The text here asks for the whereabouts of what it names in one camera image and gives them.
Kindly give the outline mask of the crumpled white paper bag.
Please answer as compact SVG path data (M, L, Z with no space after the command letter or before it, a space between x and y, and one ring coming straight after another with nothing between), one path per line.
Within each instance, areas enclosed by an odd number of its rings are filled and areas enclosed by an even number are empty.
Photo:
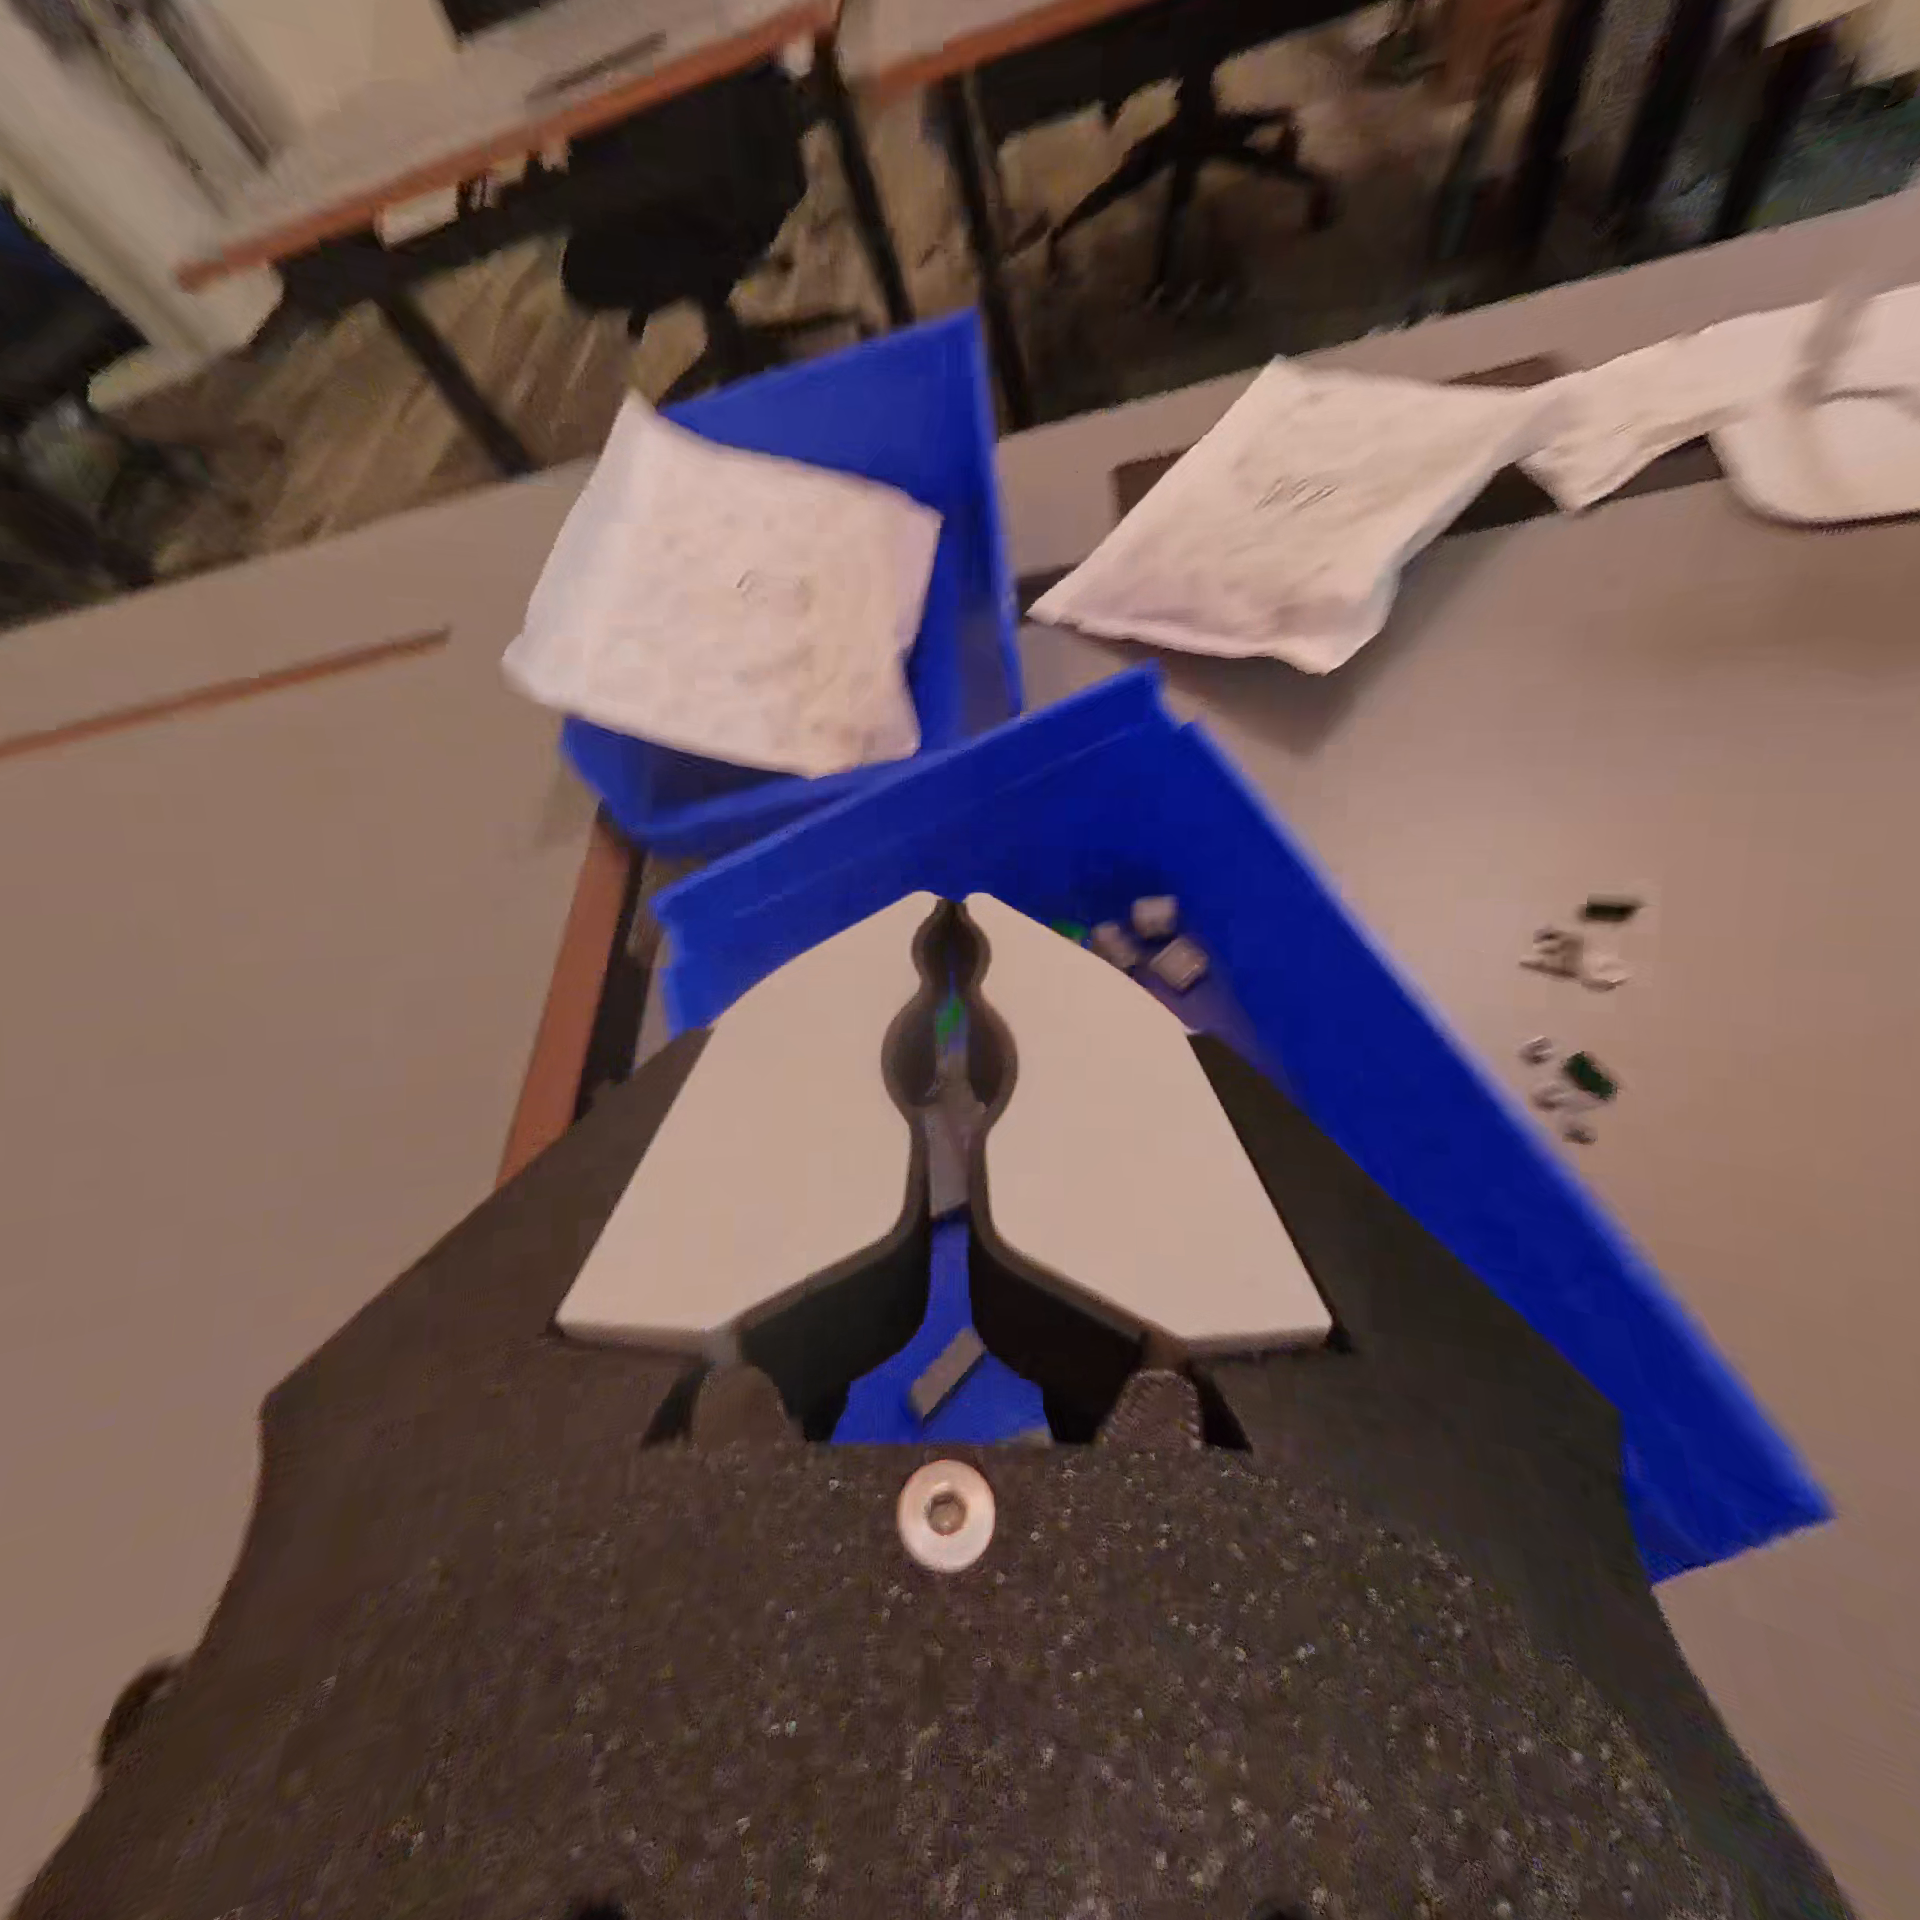
M1330 676L1374 643L1403 568L1567 413L1503 389L1275 358L1030 622Z

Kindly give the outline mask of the flat grey plate brick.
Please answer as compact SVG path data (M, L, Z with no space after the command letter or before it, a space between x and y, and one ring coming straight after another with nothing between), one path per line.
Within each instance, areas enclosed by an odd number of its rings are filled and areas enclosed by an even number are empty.
M976 1326L957 1326L947 1345L912 1375L905 1385L905 1409L918 1424L932 1424L947 1399L971 1379L971 1372L988 1357L986 1342Z

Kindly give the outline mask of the grey and green brick piece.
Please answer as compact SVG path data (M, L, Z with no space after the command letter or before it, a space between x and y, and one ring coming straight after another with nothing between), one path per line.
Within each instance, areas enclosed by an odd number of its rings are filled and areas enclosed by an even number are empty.
M1521 1046L1526 1068L1526 1106L1543 1117L1564 1144L1595 1144L1600 1114L1619 1099L1619 1080L1587 1049L1558 1049L1552 1039Z

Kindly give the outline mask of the grey desk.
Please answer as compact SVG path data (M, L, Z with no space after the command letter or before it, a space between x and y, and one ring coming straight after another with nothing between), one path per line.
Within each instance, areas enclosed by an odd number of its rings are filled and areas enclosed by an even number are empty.
M501 655L585 471L4 633L4 1908L261 1399L575 1109L626 861Z
M1120 658L1019 627L1028 712ZM1651 1578L1624 1418L1322 1139L1197 1046L1345 1333L1192 1361L1294 1481L1487 1571L1665 1771L1735 1916L1915 1916L1915 524L1723 481L1445 535L1317 681L1163 652L1197 722L1805 1458L1836 1515ZM1587 925L1592 894L1639 895ZM1613 993L1525 971L1582 929ZM1521 1046L1592 1053L1595 1144Z

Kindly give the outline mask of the white book stand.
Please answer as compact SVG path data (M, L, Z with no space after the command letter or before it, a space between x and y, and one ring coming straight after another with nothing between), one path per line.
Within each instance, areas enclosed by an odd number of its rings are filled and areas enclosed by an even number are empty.
M1799 315L1711 451L1784 529L1915 519L1915 283L1846 283Z

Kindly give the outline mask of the long blue plastic bin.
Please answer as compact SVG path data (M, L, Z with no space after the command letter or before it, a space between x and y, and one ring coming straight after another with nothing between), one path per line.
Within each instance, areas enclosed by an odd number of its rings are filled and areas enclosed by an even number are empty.
M996 895L1042 925L1173 894L1250 1063L1624 1418L1651 1578L1836 1506L1747 1383L1552 1157L1155 664L1122 669L659 894L672 1034L880 908Z

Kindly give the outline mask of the black swivel chair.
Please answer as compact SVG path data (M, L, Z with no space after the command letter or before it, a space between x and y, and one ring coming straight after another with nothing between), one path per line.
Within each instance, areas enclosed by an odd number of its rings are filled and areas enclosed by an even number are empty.
M766 61L575 142L565 296L631 331L681 301L726 302L805 196L802 131L798 86Z

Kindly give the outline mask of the narrow grey brick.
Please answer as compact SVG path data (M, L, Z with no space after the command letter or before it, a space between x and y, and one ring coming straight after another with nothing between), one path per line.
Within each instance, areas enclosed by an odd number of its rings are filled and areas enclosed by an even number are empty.
M961 1046L940 1049L927 1105L920 1109L920 1139L927 1156L927 1215L952 1221L971 1208L971 1141L983 1105L971 1090L970 1056Z

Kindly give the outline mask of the pile of small bricks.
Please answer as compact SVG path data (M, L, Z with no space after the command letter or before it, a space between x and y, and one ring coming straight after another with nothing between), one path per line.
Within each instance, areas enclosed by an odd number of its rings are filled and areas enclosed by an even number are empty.
M1212 976L1212 960L1192 938L1187 908L1174 894L1135 895L1106 920L1056 913L1043 925L1106 968L1146 983L1146 991L1163 997L1192 997Z

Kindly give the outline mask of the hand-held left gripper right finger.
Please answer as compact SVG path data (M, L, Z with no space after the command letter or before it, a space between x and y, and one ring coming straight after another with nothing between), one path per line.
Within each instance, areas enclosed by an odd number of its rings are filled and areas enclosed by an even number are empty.
M976 1006L1007 1067L983 1136L1007 1256L1187 1352L1317 1352L1335 1315L1187 1025L988 894Z

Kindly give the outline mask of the large white paper bag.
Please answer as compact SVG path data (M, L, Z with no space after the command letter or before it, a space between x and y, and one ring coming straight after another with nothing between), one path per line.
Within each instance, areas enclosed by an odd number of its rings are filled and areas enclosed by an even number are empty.
M943 519L626 397L504 681L681 756L827 780L920 747L905 683Z

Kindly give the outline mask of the small white paper bag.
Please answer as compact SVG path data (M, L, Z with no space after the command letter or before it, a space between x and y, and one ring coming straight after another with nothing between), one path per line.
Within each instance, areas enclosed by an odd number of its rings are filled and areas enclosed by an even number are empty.
M1558 510L1619 493L1662 456L1816 385L1852 347L1873 293L1754 312L1624 353L1556 384L1547 442L1521 471Z

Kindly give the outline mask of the black and white brick piece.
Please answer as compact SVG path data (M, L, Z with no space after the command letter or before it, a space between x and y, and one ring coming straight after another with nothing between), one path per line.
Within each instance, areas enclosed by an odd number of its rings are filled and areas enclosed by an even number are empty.
M1521 956L1525 971L1575 983L1589 993L1613 993L1631 978L1627 962L1595 945L1582 929L1542 929Z

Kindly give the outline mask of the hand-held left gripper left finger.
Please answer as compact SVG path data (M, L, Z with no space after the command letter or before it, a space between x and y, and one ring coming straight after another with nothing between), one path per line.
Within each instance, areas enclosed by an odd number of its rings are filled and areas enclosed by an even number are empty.
M933 913L936 895L905 894L712 1022L560 1298L565 1339L712 1352L905 1216L912 1124L886 1053Z

